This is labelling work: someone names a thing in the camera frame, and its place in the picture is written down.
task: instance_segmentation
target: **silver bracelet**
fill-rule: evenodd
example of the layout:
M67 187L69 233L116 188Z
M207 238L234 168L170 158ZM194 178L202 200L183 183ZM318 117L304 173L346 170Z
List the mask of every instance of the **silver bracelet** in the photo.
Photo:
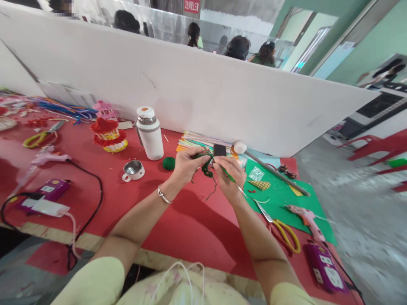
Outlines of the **silver bracelet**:
M173 203L172 201L169 201L167 198L164 197L164 194L163 194L163 193L161 192L161 190L160 190L160 186L162 186L162 183L158 186L158 195L159 195L162 199L164 199L164 201L165 201L166 203L168 203L168 204Z

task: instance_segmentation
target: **wooden stick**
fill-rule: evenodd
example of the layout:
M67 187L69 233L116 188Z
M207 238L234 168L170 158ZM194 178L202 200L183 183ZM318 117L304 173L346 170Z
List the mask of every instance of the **wooden stick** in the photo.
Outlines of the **wooden stick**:
M304 196L311 196L310 193L308 193L306 190L304 190L302 187L300 187L298 184L294 183L293 181L291 181L290 179L288 179L286 176L280 174L278 171L276 171L274 168L272 168L271 166L267 165L266 163L264 163L263 161L261 161L259 158L257 158L256 156L252 155L251 153L249 153L248 151L245 151L245 154L247 154L249 157L251 157L253 160L255 160L257 163L259 163L260 165L262 165L265 169L267 169L270 173L272 173L274 176L276 176L277 178L279 178L280 180L283 180L285 183L287 183L288 185L292 186L294 189L296 189L297 191L301 192Z

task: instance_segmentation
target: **thermos lid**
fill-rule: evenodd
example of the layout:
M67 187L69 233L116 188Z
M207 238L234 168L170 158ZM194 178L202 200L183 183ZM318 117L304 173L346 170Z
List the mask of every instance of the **thermos lid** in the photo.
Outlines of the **thermos lid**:
M139 117L144 118L144 119L152 119L155 117L154 109L151 107L143 106L137 108L137 114Z

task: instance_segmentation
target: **woman's right hand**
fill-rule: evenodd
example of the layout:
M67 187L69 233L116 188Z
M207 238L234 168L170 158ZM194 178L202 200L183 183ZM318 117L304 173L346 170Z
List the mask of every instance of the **woman's right hand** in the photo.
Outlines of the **woman's right hand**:
M226 173L222 170L221 166L235 179L236 183L229 179ZM215 157L213 167L217 172L218 182L220 189L225 194L226 198L231 204L236 201L239 196L243 196L240 192L239 186L243 189L243 185L246 181L246 173L244 169L240 167L236 159L233 157Z

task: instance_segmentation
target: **white ball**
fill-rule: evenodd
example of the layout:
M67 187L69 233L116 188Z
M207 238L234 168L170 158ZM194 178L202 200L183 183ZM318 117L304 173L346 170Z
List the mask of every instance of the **white ball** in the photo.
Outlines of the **white ball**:
M247 150L247 145L243 141L237 141L233 145L233 150L238 155L241 155Z

